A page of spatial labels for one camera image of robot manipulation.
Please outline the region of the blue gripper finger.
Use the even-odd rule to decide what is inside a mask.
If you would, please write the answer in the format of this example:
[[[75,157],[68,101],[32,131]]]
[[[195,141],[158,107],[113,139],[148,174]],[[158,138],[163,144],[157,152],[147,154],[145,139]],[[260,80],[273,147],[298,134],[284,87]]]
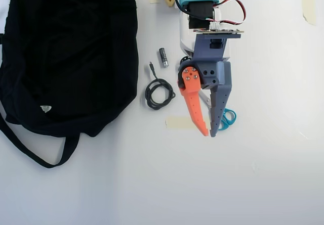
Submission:
[[[232,84],[209,86],[209,90],[211,91],[211,137],[215,137],[218,132],[231,89]]]

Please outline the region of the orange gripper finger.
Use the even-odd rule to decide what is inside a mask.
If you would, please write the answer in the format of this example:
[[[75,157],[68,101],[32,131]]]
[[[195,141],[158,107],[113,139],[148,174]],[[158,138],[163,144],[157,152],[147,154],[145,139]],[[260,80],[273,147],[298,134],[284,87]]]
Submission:
[[[182,71],[181,77],[184,87],[179,89],[186,102],[191,120],[204,136],[208,136],[209,130],[204,121],[199,101],[198,93],[201,90],[199,73],[194,67],[186,67]]]

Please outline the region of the blue grey gripper body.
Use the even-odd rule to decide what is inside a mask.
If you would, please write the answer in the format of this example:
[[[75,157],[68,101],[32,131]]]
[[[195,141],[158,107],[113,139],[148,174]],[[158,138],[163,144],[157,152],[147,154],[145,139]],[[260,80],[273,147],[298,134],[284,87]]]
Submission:
[[[184,87],[181,73],[186,67],[194,67],[198,71],[202,89],[209,89],[210,85],[232,84],[230,62],[194,61],[190,57],[184,57],[180,61],[178,87]]]

